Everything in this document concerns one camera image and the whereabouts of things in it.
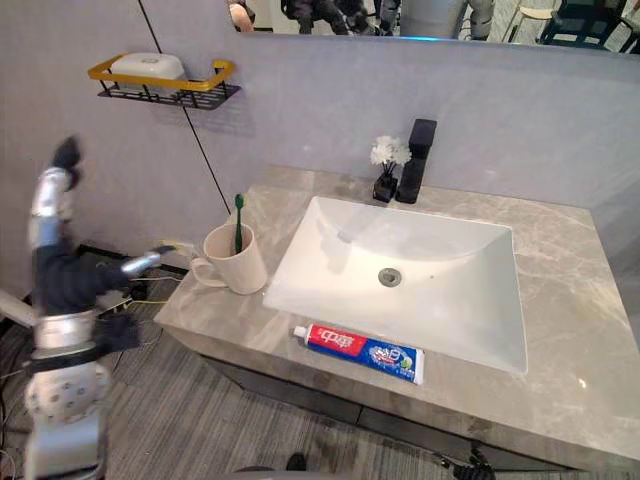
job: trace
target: white sink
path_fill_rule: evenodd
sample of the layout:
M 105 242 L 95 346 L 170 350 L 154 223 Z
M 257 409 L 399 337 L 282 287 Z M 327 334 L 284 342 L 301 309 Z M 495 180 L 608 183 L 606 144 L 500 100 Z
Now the white sink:
M 507 372 L 527 371 L 505 226 L 314 197 L 264 303 Z

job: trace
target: white flower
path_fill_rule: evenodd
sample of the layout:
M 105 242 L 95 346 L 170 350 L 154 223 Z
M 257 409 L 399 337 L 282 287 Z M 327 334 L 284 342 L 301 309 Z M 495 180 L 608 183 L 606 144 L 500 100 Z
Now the white flower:
M 371 163 L 374 165 L 396 163 L 404 165 L 411 160 L 409 148 L 399 138 L 383 135 L 376 138 L 371 149 Z
M 387 163 L 392 155 L 393 150 L 390 145 L 378 143 L 371 149 L 371 163 L 374 165 Z

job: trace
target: mug handle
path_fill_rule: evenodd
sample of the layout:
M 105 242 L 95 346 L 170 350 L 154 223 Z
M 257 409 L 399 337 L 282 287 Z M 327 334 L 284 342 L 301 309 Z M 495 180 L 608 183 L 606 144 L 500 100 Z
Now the mug handle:
M 192 260 L 189 266 L 191 268 L 191 271 L 193 272 L 193 276 L 196 277 L 196 280 L 198 280 L 203 285 L 207 285 L 208 287 L 226 287 L 227 286 L 227 284 L 224 283 L 222 280 L 215 280 L 213 278 L 202 278 L 201 276 L 198 275 L 199 267 L 208 267 L 208 268 L 214 269 L 213 265 L 211 265 L 204 258 L 196 258 L 195 260 Z

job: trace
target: green toothbrush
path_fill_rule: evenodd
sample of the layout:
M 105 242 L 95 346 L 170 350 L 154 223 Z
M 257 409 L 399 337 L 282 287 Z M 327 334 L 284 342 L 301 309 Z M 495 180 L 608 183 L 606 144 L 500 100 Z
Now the green toothbrush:
M 240 221 L 240 210 L 244 207 L 244 197 L 238 193 L 236 195 L 236 211 L 238 212 L 238 220 L 236 223 L 236 255 L 242 251 L 242 228 Z

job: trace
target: power outlet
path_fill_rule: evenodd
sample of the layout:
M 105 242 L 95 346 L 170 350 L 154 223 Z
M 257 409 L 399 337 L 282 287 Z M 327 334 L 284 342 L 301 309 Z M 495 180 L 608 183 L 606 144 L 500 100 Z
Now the power outlet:
M 175 247 L 174 253 L 182 255 L 183 257 L 194 258 L 198 256 L 198 252 L 196 252 L 196 247 L 193 243 L 162 239 L 160 240 L 160 245 Z

